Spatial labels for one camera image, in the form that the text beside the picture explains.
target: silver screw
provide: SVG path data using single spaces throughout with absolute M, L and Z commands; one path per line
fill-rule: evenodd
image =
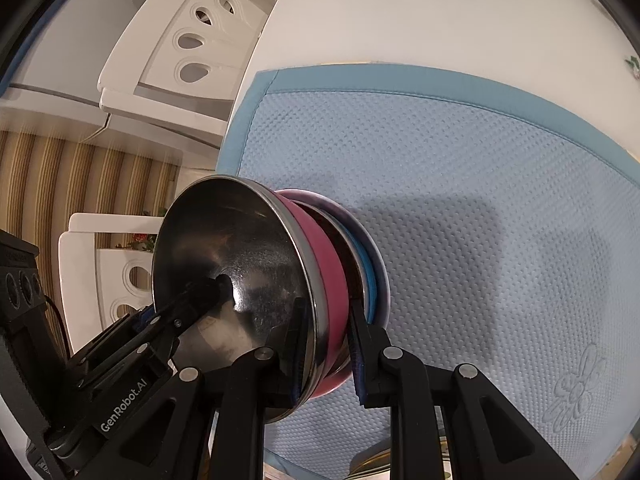
M 198 371 L 196 368 L 185 368 L 184 370 L 180 370 L 180 374 L 178 375 L 181 381 L 185 383 L 190 383 L 194 381 L 198 377 Z
M 465 379 L 473 379 L 476 375 L 478 375 L 478 369 L 470 364 L 460 365 L 458 368 L 460 375 L 462 375 Z
M 402 349 L 397 346 L 388 346 L 382 351 L 382 354 L 387 359 L 399 359 L 402 357 Z
M 268 346 L 262 346 L 254 352 L 254 357 L 258 361 L 268 361 L 273 357 L 273 350 Z

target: white table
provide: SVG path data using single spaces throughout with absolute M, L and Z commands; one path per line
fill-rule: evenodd
M 597 0 L 278 0 L 234 112 L 256 72 L 394 62 L 509 84 L 558 104 L 640 155 L 634 50 Z

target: textured fabric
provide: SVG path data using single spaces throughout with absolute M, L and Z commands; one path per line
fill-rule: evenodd
M 593 154 L 469 105 L 283 92 L 262 98 L 239 174 L 350 209 L 385 260 L 391 342 L 476 364 L 581 478 L 638 419 L 640 192 Z M 388 428 L 348 383 L 265 446 L 338 479 Z

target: chair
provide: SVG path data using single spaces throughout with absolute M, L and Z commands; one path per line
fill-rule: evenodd
M 151 274 L 152 253 L 96 249 L 96 233 L 157 234 L 161 217 L 75 213 L 58 241 L 60 289 L 73 351 L 119 317 L 118 307 L 140 309 L 152 303 L 151 291 L 131 280 L 137 267 Z
M 274 3 L 146 0 L 102 69 L 100 108 L 222 140 L 232 101 Z

